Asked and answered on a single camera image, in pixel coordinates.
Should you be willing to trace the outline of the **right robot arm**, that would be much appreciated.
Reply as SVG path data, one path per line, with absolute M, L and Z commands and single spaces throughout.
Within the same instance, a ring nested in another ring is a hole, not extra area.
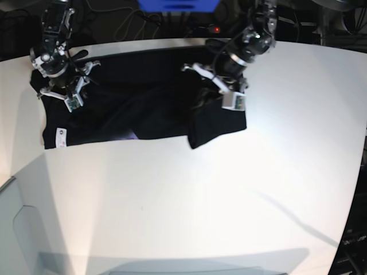
M 33 68 L 48 80 L 48 85 L 37 92 L 38 97 L 48 96 L 69 104 L 84 105 L 81 91 L 94 82 L 89 76 L 100 61 L 89 61 L 84 66 L 76 61 L 88 55 L 81 50 L 70 54 L 72 19 L 76 10 L 71 1 L 47 1 L 41 18 L 41 42 L 30 49 Z

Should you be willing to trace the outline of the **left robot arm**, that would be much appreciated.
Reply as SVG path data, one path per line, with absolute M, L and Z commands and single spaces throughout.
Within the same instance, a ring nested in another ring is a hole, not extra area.
M 221 107 L 229 111 L 245 111 L 246 90 L 249 87 L 244 71 L 260 56 L 275 47 L 277 1 L 251 1 L 245 26 L 227 41 L 208 38 L 205 47 L 214 54 L 209 65 L 194 62 L 183 64 L 183 72 L 198 74 L 205 82 L 200 89 L 195 109 L 221 100 Z

